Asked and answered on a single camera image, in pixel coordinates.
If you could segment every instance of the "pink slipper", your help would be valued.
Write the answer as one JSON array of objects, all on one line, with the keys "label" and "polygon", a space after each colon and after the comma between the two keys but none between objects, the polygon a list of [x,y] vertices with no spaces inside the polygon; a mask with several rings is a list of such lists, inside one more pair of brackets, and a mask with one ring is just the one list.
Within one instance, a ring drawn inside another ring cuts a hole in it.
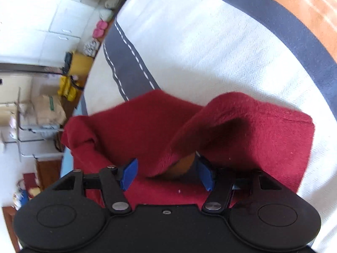
[{"label": "pink slipper", "polygon": [[92,33],[93,38],[99,38],[99,37],[102,37],[103,35],[104,35],[104,30],[99,29],[99,28],[94,29],[94,31]]},{"label": "pink slipper", "polygon": [[97,22],[96,27],[99,29],[106,29],[108,26],[107,22],[104,22],[103,20],[100,20]]}]

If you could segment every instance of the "bed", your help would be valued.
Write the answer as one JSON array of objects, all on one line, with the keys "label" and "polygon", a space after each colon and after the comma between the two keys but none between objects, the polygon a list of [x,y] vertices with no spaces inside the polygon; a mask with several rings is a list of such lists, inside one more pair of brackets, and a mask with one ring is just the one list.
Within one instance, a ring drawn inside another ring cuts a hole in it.
[{"label": "bed", "polygon": [[[154,89],[200,105],[240,91],[307,113],[316,129],[298,195],[321,215],[313,249],[334,252],[336,13],[337,0],[127,0],[75,114],[91,115]],[[67,150],[61,175],[70,170]]]}]

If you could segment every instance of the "white dashed stitching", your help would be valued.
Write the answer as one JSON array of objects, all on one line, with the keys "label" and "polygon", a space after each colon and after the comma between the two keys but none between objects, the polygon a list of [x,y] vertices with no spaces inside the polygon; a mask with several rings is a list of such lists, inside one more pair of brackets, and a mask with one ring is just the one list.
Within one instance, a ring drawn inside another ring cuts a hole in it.
[{"label": "white dashed stitching", "polygon": [[132,47],[125,41],[125,39],[124,39],[122,33],[120,32],[119,28],[117,27],[116,23],[115,23],[115,27],[117,28],[119,34],[121,35],[123,42],[129,47],[129,49],[131,50],[131,53],[132,53],[133,56],[136,58],[136,61],[137,61],[137,63],[139,64],[140,69],[143,71],[143,74],[144,74],[144,76],[146,77],[146,79],[148,79],[148,81],[149,81],[151,87],[152,87],[153,89],[155,89],[155,88],[154,88],[154,85],[151,83],[149,77],[146,75],[145,71],[143,70],[143,67],[142,67],[142,65],[140,64],[138,57],[136,56],[136,54],[135,54],[134,51],[132,50]]},{"label": "white dashed stitching", "polygon": [[117,79],[119,85],[121,86],[121,90],[122,90],[123,94],[125,95],[126,99],[129,100],[129,98],[126,96],[126,94],[125,94],[125,92],[124,92],[124,89],[123,89],[123,87],[122,87],[121,81],[118,79],[118,77],[117,77],[117,75],[116,75],[116,69],[115,69],[115,66],[114,66],[113,62],[111,62],[111,60],[110,60],[110,58],[109,58],[109,55],[108,55],[108,53],[107,53],[107,49],[106,49],[106,47],[105,47],[105,43],[103,43],[103,47],[104,47],[104,51],[105,51],[105,53],[106,53],[106,56],[107,56],[108,60],[110,61],[111,65],[112,65],[112,67],[113,67],[113,69],[114,69],[114,71],[113,71],[114,76],[116,77],[116,79]]}]

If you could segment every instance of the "folded red garment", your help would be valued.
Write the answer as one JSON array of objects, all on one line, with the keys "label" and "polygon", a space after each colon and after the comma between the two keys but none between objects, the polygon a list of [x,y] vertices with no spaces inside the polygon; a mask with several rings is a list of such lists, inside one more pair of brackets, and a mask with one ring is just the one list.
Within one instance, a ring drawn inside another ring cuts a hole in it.
[{"label": "folded red garment", "polygon": [[260,168],[295,192],[313,134],[310,116],[243,93],[220,95],[202,107],[154,90],[92,116],[72,117],[62,142],[84,173],[137,158],[138,176],[125,192],[132,206],[202,206],[208,192],[201,183],[153,177],[198,151],[218,167]]}]

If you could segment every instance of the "screw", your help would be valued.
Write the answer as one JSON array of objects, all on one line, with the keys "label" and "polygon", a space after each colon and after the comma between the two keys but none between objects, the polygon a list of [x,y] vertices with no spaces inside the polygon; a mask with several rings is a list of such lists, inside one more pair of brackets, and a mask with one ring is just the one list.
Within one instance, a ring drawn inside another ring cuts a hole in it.
[{"label": "screw", "polygon": [[129,204],[126,202],[117,202],[112,205],[112,208],[116,211],[124,211],[129,208]]},{"label": "screw", "polygon": [[218,202],[209,202],[205,204],[205,208],[210,211],[217,211],[221,209],[221,204],[219,204]]}]

